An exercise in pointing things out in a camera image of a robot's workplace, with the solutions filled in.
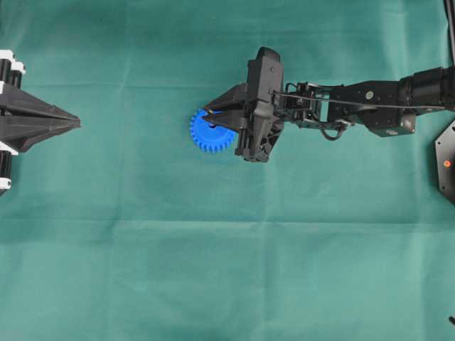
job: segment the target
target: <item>table surface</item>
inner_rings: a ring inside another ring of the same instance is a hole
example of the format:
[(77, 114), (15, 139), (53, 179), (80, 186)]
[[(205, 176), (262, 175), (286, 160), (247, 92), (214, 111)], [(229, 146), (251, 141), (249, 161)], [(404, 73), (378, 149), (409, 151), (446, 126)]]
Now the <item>table surface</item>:
[(267, 164), (188, 130), (263, 45), (290, 82), (449, 66), (442, 1), (3, 0), (0, 19), (23, 89), (83, 125), (14, 160), (0, 339), (453, 339), (452, 113), (396, 139), (288, 125)]

